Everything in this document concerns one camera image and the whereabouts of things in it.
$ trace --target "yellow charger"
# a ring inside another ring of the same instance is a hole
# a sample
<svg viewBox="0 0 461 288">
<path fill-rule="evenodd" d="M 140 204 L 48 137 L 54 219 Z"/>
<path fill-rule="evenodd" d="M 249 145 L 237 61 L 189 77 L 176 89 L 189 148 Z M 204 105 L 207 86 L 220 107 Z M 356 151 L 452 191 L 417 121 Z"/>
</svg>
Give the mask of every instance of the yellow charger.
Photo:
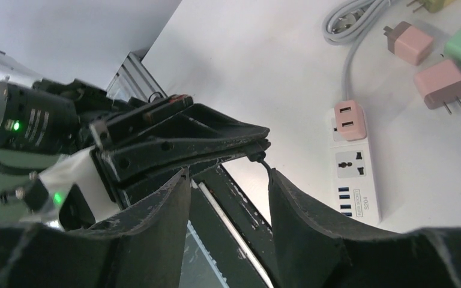
<svg viewBox="0 0 461 288">
<path fill-rule="evenodd" d="M 407 4 L 407 7 L 414 5 L 416 3 L 420 3 L 421 6 L 416 8 L 413 11 L 413 13 L 416 13 L 423 8 L 428 10 L 430 13 L 437 13 L 453 2 L 455 2 L 455 0 L 414 0 L 411 3 Z"/>
</svg>

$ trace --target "white table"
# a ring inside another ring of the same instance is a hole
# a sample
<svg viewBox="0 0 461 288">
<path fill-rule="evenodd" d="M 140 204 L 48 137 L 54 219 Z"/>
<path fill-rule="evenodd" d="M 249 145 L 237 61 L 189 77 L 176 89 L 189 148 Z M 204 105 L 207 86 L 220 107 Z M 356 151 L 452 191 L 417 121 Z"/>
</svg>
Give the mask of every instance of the white table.
<svg viewBox="0 0 461 288">
<path fill-rule="evenodd" d="M 191 94 L 240 121 L 270 127 L 270 165 L 330 203 L 324 116 L 340 101 L 349 47 L 329 46 L 321 22 L 340 1 L 183 0 L 143 64 L 167 93 Z M 412 81 L 441 61 L 445 41 L 461 27 L 461 0 L 438 14 L 412 14 L 404 2 L 379 21 L 352 67 L 369 122 L 379 227 L 461 226 L 461 111 L 456 104 L 453 116 L 428 110 Z M 387 50 L 382 28 L 403 20 L 437 37 L 436 52 L 421 67 Z M 264 168 L 246 159 L 225 167 L 270 219 Z"/>
</svg>

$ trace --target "charger usb port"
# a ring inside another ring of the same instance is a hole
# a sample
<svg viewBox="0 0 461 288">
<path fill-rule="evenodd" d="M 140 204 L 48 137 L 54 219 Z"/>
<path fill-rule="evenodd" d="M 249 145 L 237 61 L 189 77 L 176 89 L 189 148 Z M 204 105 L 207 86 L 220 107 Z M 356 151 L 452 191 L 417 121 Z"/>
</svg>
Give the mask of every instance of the charger usb port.
<svg viewBox="0 0 461 288">
<path fill-rule="evenodd" d="M 350 112 L 350 111 L 351 111 L 350 107 L 345 107 L 345 108 L 340 109 L 340 113 L 345 113 L 345 112 Z"/>
</svg>

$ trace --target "green led light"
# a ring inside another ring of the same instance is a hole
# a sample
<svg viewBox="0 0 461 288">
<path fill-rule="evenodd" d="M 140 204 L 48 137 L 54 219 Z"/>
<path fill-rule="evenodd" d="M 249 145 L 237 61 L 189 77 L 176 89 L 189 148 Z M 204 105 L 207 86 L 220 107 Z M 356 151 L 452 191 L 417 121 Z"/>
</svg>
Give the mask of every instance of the green led light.
<svg viewBox="0 0 461 288">
<path fill-rule="evenodd" d="M 55 193 L 54 197 L 53 197 L 53 200 L 54 200 L 55 204 L 61 204 L 62 203 L 62 195 L 61 195 L 61 193 L 59 193 L 59 192 Z"/>
</svg>

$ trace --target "power strip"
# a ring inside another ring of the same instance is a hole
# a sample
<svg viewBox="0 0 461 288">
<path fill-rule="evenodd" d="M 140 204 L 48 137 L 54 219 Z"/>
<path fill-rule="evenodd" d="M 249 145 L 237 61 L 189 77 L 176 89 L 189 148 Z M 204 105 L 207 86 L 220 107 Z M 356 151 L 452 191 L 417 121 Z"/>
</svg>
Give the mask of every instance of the power strip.
<svg viewBox="0 0 461 288">
<path fill-rule="evenodd" d="M 337 131 L 335 111 L 327 117 L 334 209 L 368 225 L 381 222 L 368 137 L 348 142 Z"/>
</svg>

